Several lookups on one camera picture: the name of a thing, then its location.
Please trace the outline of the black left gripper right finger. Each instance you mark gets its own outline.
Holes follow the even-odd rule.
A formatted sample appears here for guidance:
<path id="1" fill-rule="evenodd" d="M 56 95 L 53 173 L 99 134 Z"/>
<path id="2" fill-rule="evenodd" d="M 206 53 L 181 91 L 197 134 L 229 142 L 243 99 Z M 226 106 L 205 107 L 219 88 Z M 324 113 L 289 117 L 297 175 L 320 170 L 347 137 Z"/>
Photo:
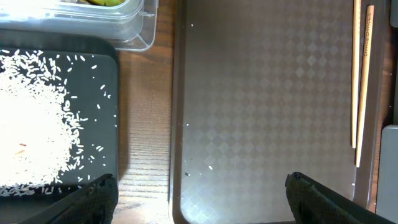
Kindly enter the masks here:
<path id="1" fill-rule="evenodd" d="M 300 172 L 287 176 L 285 189 L 296 223 L 393 224 Z"/>

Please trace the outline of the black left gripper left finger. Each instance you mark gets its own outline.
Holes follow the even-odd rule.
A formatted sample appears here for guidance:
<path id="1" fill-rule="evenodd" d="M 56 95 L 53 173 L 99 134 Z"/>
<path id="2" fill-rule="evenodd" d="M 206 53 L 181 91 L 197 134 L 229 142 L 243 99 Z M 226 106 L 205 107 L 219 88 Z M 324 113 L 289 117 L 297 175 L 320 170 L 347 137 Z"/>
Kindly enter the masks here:
<path id="1" fill-rule="evenodd" d="M 118 197 L 117 178 L 104 174 L 21 223 L 111 223 Z"/>

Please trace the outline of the rice leftovers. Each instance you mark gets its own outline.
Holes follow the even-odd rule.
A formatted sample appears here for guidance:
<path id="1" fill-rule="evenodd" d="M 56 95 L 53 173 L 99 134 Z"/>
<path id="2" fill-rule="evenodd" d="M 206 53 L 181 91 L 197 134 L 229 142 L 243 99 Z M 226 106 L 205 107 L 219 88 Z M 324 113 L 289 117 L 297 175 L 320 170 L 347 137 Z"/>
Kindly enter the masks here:
<path id="1" fill-rule="evenodd" d="M 1 49 L 1 197 L 116 175 L 118 90 L 109 55 Z"/>

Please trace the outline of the yellow green snack wrapper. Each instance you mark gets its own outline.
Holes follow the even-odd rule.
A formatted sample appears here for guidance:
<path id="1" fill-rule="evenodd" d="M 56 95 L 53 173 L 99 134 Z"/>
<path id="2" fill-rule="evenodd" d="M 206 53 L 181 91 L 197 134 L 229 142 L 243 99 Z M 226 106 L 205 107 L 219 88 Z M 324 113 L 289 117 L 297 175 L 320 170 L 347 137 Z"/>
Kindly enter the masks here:
<path id="1" fill-rule="evenodd" d="M 85 0 L 85 1 L 88 2 L 89 4 L 96 6 L 113 7 L 124 3 L 126 0 Z"/>

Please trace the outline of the wooden chopstick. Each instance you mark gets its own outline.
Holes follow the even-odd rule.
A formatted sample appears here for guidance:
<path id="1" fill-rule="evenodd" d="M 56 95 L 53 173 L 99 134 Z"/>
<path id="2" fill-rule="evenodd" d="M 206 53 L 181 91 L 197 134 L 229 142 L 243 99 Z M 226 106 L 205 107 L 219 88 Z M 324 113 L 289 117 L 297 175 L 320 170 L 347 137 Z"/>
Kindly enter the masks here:
<path id="1" fill-rule="evenodd" d="M 364 124 L 366 115 L 366 101 L 368 96 L 369 83 L 369 68 L 371 59 L 371 45 L 373 37 L 374 24 L 374 5 L 369 5 L 366 10 L 366 22 L 364 33 L 364 47 L 363 47 L 363 65 L 361 73 L 361 86 L 359 93 L 359 111 L 358 111 L 358 136 L 356 145 L 356 167 L 360 168 L 361 153 L 363 150 L 364 141 Z"/>
<path id="2" fill-rule="evenodd" d="M 361 0 L 353 1 L 353 38 L 351 72 L 351 146 L 356 148 L 359 101 L 359 52 L 360 52 Z"/>

